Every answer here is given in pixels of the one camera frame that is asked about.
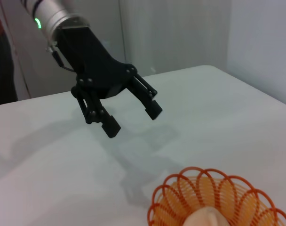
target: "orange wire basket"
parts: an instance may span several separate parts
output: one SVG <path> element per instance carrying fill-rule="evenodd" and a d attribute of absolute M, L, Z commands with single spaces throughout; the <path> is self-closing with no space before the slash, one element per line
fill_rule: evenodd
<path fill-rule="evenodd" d="M 220 178 L 213 178 L 213 173 Z M 231 226 L 286 226 L 286 214 L 247 180 L 198 167 L 170 175 L 156 188 L 147 214 L 148 225 L 182 226 L 190 214 L 203 207 L 219 210 Z"/>

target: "person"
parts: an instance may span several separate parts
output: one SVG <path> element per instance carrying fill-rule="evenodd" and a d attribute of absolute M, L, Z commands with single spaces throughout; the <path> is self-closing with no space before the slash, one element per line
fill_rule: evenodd
<path fill-rule="evenodd" d="M 15 101 L 14 64 L 10 44 L 0 21 L 0 105 Z"/>

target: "white tabletop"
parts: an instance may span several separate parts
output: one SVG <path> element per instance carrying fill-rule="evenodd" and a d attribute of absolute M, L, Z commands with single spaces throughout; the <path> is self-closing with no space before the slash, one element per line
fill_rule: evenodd
<path fill-rule="evenodd" d="M 127 90 L 104 100 L 113 139 L 70 93 L 0 106 L 0 226 L 146 226 L 153 190 L 187 166 L 245 177 L 286 212 L 286 105 L 211 66 L 146 80 L 162 114 Z"/>

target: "white wall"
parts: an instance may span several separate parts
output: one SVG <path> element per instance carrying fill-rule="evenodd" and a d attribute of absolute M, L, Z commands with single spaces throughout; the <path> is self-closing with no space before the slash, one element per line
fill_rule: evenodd
<path fill-rule="evenodd" d="M 76 74 L 58 67 L 52 56 L 45 51 L 47 41 L 20 0 L 2 1 L 31 97 L 70 91 L 76 84 Z M 89 20 L 93 32 L 112 56 L 124 61 L 119 0 L 66 1 Z"/>
<path fill-rule="evenodd" d="M 19 100 L 25 100 L 25 99 L 29 98 L 29 94 L 27 92 L 27 89 L 26 89 L 26 86 L 25 86 L 25 83 L 23 80 L 23 74 L 22 74 L 23 72 L 21 71 L 21 68 L 19 66 L 18 58 L 14 54 L 12 39 L 11 39 L 10 35 L 8 34 L 8 28 L 7 28 L 6 23 L 4 21 L 4 17 L 3 17 L 2 11 L 1 11 L 1 7 L 0 7 L 0 19 L 3 23 L 3 27 L 5 29 L 5 32 L 8 36 L 8 40 L 9 40 L 10 45 L 11 45 L 11 53 L 12 53 L 12 58 L 13 58 L 14 65 L 15 65 L 14 78 L 15 78 L 16 94 L 17 94 L 17 97 Z"/>
<path fill-rule="evenodd" d="M 227 71 L 286 104 L 286 0 L 232 0 Z"/>
<path fill-rule="evenodd" d="M 127 59 L 141 75 L 225 69 L 231 0 L 121 0 Z"/>
<path fill-rule="evenodd" d="M 121 7 L 127 58 L 142 75 L 213 65 L 286 103 L 286 0 L 121 0 Z"/>

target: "green indicator light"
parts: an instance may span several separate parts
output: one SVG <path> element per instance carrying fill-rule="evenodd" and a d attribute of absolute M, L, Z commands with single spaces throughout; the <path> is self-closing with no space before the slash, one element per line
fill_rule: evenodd
<path fill-rule="evenodd" d="M 36 23 L 38 24 L 38 28 L 41 29 L 41 24 L 40 24 L 40 20 L 38 18 L 34 19 L 36 21 Z"/>

